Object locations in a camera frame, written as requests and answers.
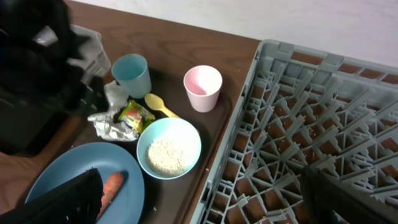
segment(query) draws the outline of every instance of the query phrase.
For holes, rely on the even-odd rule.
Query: black object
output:
[[[32,40],[45,26],[58,37],[47,47]],[[62,0],[0,1],[0,98],[82,116],[108,110],[102,78],[86,86],[85,71],[67,63],[83,59],[78,49],[89,39],[70,29]]]
[[[2,224],[94,224],[101,208],[103,184],[90,169],[39,198],[0,215]]]
[[[309,166],[302,169],[301,193],[312,224],[338,223],[335,212],[350,224],[398,223],[396,209]]]
[[[58,38],[49,46],[32,40],[46,26]],[[83,59],[78,49],[89,39],[70,29],[62,0],[0,0],[1,152],[34,156],[65,121],[60,113],[108,110],[103,79],[86,86],[85,71],[67,63]]]

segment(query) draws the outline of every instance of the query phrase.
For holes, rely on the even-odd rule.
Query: tabletop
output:
[[[229,96],[234,107],[258,40],[78,2],[67,1],[67,4],[71,9],[73,24],[93,29],[102,35],[102,43],[111,62],[125,54],[141,54],[151,68],[176,78],[182,78],[189,68],[196,65],[210,65],[222,74],[221,91]],[[109,72],[105,80],[112,80]],[[0,153],[0,213],[23,204],[38,175],[72,146],[86,125],[84,119],[70,117],[35,157]],[[216,152],[213,150],[207,169],[211,167]],[[185,214],[184,223],[189,223],[206,177],[207,173],[204,172]]]

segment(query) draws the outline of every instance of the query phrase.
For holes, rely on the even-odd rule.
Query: brown tray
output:
[[[199,113],[191,107],[182,79],[170,78],[151,69],[150,77],[152,92],[160,96],[170,110],[191,122],[199,130],[202,149],[196,166],[178,179],[158,180],[142,171],[146,192],[140,223],[181,223],[221,129],[231,111],[231,101],[221,93],[217,105],[212,111]],[[147,108],[144,100],[137,102]],[[151,112],[156,118],[165,117],[161,112]],[[89,124],[73,143],[73,146],[95,141],[103,140],[96,135],[93,125]],[[125,148],[136,158],[137,141],[114,143]]]

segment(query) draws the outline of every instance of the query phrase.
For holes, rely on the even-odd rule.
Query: yellow spoon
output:
[[[148,93],[145,95],[145,103],[152,110],[159,110],[166,114],[169,118],[180,118],[175,113],[170,111],[167,107],[164,106],[163,100],[155,94]]]

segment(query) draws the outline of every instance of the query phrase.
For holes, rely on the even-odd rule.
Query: aluminum foil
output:
[[[135,141],[139,137],[137,130],[130,128],[124,121],[114,123],[113,117],[121,108],[127,105],[129,94],[116,81],[104,86],[105,95],[109,101],[109,110],[96,113],[87,118],[92,121],[97,135],[107,141]]]

